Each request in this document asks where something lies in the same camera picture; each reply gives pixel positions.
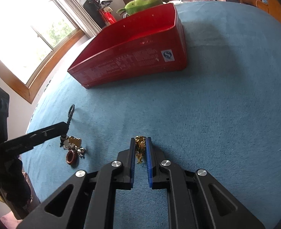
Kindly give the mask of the left gloved hand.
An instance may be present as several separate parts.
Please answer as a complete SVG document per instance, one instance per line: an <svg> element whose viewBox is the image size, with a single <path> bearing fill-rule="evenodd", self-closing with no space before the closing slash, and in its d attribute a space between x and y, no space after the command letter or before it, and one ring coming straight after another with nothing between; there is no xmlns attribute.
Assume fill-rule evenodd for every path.
<svg viewBox="0 0 281 229"><path fill-rule="evenodd" d="M29 214L31 189L22 173L20 159L15 158L0 164L0 196L16 219L24 219Z"/></svg>

